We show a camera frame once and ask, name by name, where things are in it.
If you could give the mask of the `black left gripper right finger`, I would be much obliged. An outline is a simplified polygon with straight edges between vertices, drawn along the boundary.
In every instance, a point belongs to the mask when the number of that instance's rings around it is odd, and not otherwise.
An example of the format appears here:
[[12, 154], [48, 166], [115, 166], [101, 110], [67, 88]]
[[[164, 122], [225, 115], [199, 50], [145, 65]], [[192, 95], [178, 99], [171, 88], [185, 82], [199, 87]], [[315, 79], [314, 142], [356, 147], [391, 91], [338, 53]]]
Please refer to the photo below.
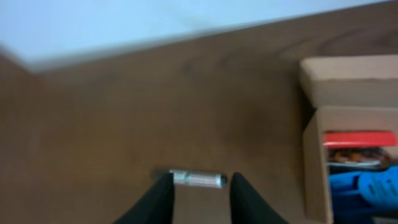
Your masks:
[[229, 201], [232, 224], [288, 224], [239, 172], [232, 176]]

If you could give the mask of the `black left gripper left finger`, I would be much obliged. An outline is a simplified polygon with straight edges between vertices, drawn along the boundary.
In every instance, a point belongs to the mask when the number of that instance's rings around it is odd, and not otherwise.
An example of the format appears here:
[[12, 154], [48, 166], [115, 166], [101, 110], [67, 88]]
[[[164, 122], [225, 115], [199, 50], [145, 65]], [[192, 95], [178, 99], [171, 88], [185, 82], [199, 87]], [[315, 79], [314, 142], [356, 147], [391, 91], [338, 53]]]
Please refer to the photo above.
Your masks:
[[172, 224], [175, 202], [174, 176], [158, 181], [114, 224]]

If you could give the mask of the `black whiteboard marker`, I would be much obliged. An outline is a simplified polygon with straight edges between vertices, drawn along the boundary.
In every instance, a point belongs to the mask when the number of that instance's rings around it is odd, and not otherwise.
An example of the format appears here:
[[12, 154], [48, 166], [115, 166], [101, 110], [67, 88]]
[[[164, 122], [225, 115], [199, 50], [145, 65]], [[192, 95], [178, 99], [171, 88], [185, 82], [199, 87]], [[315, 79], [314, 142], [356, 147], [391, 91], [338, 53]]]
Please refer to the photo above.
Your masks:
[[150, 176], [158, 178], [164, 174], [170, 174], [172, 176], [174, 185], [223, 189], [228, 183], [228, 177], [224, 174], [196, 170], [156, 169], [150, 173]]

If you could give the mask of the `blue whiteboard duster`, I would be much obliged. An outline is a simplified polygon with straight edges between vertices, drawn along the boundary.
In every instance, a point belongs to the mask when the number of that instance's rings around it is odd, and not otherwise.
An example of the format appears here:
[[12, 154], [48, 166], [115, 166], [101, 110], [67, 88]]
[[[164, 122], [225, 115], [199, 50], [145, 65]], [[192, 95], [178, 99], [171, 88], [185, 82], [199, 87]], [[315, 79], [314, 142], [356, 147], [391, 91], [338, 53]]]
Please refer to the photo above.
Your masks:
[[362, 215], [397, 209], [397, 166], [380, 172], [356, 171], [330, 175], [333, 213]]

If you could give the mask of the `red stapler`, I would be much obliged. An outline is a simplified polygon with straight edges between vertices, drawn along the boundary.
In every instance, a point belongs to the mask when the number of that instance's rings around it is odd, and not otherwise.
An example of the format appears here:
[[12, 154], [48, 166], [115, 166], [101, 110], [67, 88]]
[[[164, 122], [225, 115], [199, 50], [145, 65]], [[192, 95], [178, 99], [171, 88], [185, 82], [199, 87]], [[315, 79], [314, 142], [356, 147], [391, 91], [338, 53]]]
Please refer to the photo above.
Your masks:
[[327, 166], [332, 174], [386, 170], [392, 162], [388, 147], [397, 145], [392, 131], [328, 131], [323, 133]]

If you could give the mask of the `brown cardboard box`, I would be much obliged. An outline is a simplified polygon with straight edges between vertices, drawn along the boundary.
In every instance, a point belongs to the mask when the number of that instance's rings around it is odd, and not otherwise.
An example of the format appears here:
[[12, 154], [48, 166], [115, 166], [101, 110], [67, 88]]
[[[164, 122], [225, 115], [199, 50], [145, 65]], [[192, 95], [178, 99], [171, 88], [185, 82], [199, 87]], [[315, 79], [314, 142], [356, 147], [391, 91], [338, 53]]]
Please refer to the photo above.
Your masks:
[[397, 131], [397, 56], [312, 57], [300, 84], [316, 109], [303, 132], [306, 214], [333, 223], [325, 131]]

